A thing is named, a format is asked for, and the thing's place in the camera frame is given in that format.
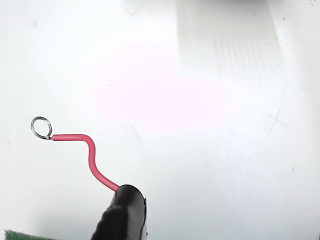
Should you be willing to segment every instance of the wire insulation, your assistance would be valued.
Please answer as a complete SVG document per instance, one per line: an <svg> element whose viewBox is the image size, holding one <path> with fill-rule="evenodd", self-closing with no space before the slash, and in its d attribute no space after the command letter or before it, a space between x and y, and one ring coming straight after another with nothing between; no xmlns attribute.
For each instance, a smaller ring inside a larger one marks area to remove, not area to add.
<svg viewBox="0 0 320 240"><path fill-rule="evenodd" d="M84 141L89 146L89 167L92 174L101 182L113 191L117 191L119 186L99 172L96 165L96 146L94 141L88 135L84 134L57 134L52 136L53 141Z"/></svg>

